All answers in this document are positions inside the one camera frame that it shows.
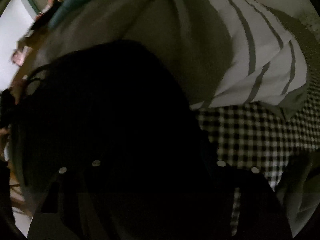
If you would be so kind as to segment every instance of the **person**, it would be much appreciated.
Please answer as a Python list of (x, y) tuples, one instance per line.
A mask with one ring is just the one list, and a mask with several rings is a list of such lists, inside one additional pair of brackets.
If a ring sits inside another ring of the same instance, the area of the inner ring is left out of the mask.
[(13, 64), (18, 67), (23, 65), (26, 57), (31, 53), (36, 40), (39, 39), (39, 35), (45, 32), (44, 28), (46, 28), (49, 20), (59, 9), (62, 2), (63, 0), (48, 0), (47, 6), (36, 16), (35, 22), (28, 29), (27, 33), (17, 42), (17, 49), (11, 55), (11, 62)]
[[(88, 239), (228, 239), (235, 187), (245, 207), (240, 239), (292, 238), (263, 175), (221, 165), (179, 85), (141, 44), (65, 55), (31, 74), (25, 90), (43, 71), (7, 115), (12, 162), (34, 214), (30, 239), (59, 239), (67, 229)], [(48, 213), (63, 218), (59, 230)]]

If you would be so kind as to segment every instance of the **dark clothing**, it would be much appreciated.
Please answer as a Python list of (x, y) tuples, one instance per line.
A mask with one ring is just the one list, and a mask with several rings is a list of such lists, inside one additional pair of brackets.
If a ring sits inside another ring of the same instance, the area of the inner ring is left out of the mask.
[(0, 101), (0, 129), (8, 128), (12, 123), (13, 110), (15, 108), (15, 99), (10, 93), (10, 89), (6, 89), (1, 93)]
[(10, 200), (10, 170), (8, 163), (0, 160), (0, 228), (1, 239), (26, 240), (15, 226)]
[(296, 236), (320, 203), (320, 152), (299, 153), (284, 171), (276, 194)]
[[(242, 194), (235, 238), (292, 239), (263, 175), (216, 164), (215, 145), (200, 130), (180, 87), (143, 46), (98, 45), (42, 70), (45, 80), (21, 101), (12, 124), (11, 154), (33, 211), (52, 177), (66, 167), (66, 174), (84, 176), (113, 239), (119, 239), (114, 223), (138, 239), (229, 239), (235, 187)], [(92, 170), (94, 160), (101, 165)], [(82, 190), (74, 186), (74, 192)], [(64, 207), (64, 224), (94, 239), (83, 220), (80, 227), (66, 222), (66, 214), (87, 217), (84, 209)]]
[(61, 2), (54, 0), (51, 8), (34, 22), (30, 30), (36, 31), (40, 29), (42, 26), (45, 26), (51, 20), (52, 16), (56, 13), (56, 11), (60, 8), (61, 4)]

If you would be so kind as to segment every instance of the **gray stripe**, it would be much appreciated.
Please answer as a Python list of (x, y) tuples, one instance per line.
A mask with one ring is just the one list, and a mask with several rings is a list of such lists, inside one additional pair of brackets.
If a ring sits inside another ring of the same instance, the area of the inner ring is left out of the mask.
[(269, 7), (265, 6), (264, 4), (262, 3), (259, 3), (263, 8), (265, 8), (268, 12), (272, 13), (270, 10), (269, 10)]
[(291, 50), (291, 69), (290, 69), (290, 79), (289, 82), (285, 85), (281, 95), (284, 95), (289, 88), (290, 83), (292, 82), (292, 80), (294, 79), (294, 75), (296, 73), (296, 56), (294, 54), (294, 49), (293, 49), (293, 45), (292, 45), (292, 41), (289, 41), (289, 46), (290, 46), (290, 50)]
[(259, 11), (253, 4), (249, 3), (247, 0), (244, 0), (247, 4), (249, 4), (258, 14), (261, 15), (261, 17), (265, 20), (265, 22), (267, 23), (268, 27), (270, 28), (271, 32), (273, 33), (273, 35), (276, 37), (279, 47), (280, 49), (283, 49), (283, 41), (280, 37), (280, 35), (276, 32), (276, 30), (273, 28), (273, 26), (271, 25), (271, 23), (269, 22), (269, 20), (267, 19), (267, 17), (261, 12)]
[(249, 95), (248, 99), (245, 101), (245, 103), (250, 103), (254, 100), (254, 98), (256, 97), (256, 95), (259, 91), (259, 88), (261, 86), (263, 75), (266, 73), (266, 71), (269, 69), (269, 67), (270, 67), (270, 62), (265, 64), (262, 67), (261, 73), (259, 74), (259, 76), (257, 76), (256, 81), (254, 82), (254, 85), (253, 85), (252, 90), (250, 92), (250, 95)]
[(242, 23), (242, 26), (244, 28), (244, 32), (245, 35), (247, 37), (247, 41), (248, 41), (248, 47), (249, 47), (249, 71), (248, 71), (248, 75), (252, 74), (256, 68), (256, 48), (255, 48), (255, 44), (254, 44), (254, 39), (249, 27), (249, 24), (247, 22), (247, 20), (245, 19), (245, 17), (242, 14), (242, 11), (240, 10), (240, 8), (232, 1), (232, 0), (228, 0), (230, 5), (236, 10), (238, 17)]

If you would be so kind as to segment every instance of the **checkered fabric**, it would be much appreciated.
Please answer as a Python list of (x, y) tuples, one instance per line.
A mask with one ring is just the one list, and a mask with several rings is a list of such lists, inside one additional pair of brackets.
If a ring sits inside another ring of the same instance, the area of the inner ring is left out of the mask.
[[(312, 80), (304, 107), (288, 121), (259, 103), (201, 109), (196, 112), (200, 128), (210, 142), (218, 143), (218, 158), (238, 169), (257, 167), (275, 190), (289, 157), (320, 146), (320, 78)], [(235, 192), (231, 228), (236, 233), (240, 192)]]

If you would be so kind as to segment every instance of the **white wall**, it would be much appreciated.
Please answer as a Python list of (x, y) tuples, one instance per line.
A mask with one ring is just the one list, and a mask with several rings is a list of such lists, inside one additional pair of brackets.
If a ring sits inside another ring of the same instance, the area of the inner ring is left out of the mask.
[(28, 0), (21, 0), (23, 6), (26, 8), (26, 10), (28, 11), (29, 15), (31, 16), (32, 19), (35, 19), (37, 14), (35, 12), (35, 10), (32, 8), (32, 6), (30, 5)]
[(17, 41), (32, 24), (28, 11), (21, 0), (11, 0), (0, 18), (0, 91), (6, 89), (18, 67), (10, 61)]

